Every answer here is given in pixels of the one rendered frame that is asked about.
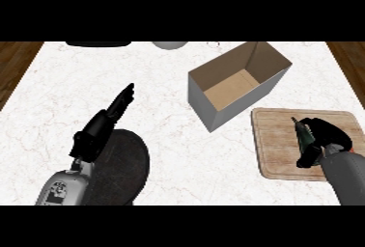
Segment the dark green eggplant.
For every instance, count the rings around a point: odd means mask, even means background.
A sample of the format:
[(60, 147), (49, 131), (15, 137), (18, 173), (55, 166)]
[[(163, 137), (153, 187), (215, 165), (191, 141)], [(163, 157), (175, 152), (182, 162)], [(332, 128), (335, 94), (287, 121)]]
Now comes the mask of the dark green eggplant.
[(302, 153), (302, 157), (298, 161), (298, 167), (309, 168), (314, 165), (317, 157), (320, 155), (320, 149), (312, 145), (312, 143), (315, 142), (315, 138), (308, 127), (296, 118), (292, 118), (292, 120), (296, 125), (296, 133)]

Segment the wooden cutting board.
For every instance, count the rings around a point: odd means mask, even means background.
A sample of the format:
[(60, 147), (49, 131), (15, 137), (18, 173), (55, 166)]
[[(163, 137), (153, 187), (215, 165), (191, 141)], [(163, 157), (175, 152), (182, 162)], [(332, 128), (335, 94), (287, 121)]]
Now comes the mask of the wooden cutting board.
[(256, 108), (252, 111), (258, 158), (262, 175), (271, 179), (326, 181), (321, 166), (298, 167), (301, 146), (293, 118), (320, 118), (349, 135), (357, 153), (365, 156), (365, 133), (346, 111)]

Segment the open cardboard box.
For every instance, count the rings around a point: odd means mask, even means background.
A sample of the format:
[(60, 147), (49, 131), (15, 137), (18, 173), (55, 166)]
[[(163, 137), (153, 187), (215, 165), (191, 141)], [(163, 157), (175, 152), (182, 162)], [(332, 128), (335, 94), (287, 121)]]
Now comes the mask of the open cardboard box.
[(267, 41), (247, 41), (188, 73), (188, 103), (210, 132), (271, 93), (292, 65)]

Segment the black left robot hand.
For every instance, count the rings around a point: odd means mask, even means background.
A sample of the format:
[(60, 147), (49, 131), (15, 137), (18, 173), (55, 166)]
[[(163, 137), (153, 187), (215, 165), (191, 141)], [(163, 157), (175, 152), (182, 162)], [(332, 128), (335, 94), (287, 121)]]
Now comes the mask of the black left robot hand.
[(135, 84), (119, 94), (107, 109), (91, 119), (82, 131), (74, 134), (74, 146), (70, 156), (85, 162), (95, 162), (108, 142), (114, 126), (135, 100)]

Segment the black flat object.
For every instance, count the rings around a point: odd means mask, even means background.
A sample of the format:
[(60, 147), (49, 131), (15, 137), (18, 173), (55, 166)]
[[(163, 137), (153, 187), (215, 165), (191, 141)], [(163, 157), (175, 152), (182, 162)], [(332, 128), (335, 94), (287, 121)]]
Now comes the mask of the black flat object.
[(123, 47), (128, 46), (131, 41), (67, 41), (72, 46), (79, 47)]

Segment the dark round plate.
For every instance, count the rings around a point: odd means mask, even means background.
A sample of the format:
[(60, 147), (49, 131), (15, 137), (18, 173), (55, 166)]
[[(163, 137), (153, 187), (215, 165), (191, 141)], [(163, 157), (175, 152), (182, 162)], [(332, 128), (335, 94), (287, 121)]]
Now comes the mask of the dark round plate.
[(142, 137), (131, 130), (113, 131), (97, 161), (88, 206), (131, 206), (150, 174), (150, 154)]

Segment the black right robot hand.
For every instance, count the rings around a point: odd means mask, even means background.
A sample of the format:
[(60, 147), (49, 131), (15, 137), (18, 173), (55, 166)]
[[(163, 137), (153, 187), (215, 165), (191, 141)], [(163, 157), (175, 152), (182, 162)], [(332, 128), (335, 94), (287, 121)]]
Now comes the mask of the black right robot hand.
[(312, 145), (320, 149), (320, 155), (312, 165), (315, 166), (320, 165), (320, 159), (323, 157), (323, 149), (329, 145), (336, 145), (339, 147), (339, 151), (351, 151), (352, 140), (348, 134), (332, 123), (329, 123), (323, 119), (304, 118), (301, 122), (308, 127), (311, 134), (315, 138), (315, 142), (312, 143)]

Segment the grey round bowl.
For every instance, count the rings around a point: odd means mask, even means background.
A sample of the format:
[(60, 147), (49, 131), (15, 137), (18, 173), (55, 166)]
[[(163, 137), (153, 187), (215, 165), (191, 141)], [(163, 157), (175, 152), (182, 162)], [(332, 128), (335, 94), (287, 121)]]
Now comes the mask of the grey round bowl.
[(153, 43), (159, 48), (165, 50), (175, 50), (187, 45), (185, 41), (156, 41)]

